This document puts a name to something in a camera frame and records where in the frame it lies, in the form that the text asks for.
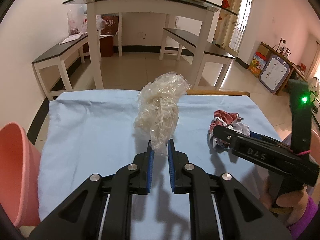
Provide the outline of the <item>person's right hand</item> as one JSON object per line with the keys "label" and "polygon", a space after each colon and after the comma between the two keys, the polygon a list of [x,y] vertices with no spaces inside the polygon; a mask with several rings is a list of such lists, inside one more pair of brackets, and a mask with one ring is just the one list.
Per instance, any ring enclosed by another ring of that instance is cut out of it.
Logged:
{"label": "person's right hand", "polygon": [[[259,198],[262,204],[270,210],[273,204],[273,200],[269,194],[270,182],[268,177],[265,178],[263,184],[263,192]],[[286,219],[283,221],[285,226],[291,226],[298,222],[306,211],[306,207],[309,201],[309,195],[306,192],[306,188],[289,192],[279,196],[276,200],[276,204],[279,207],[290,208],[291,212],[286,215]]]}

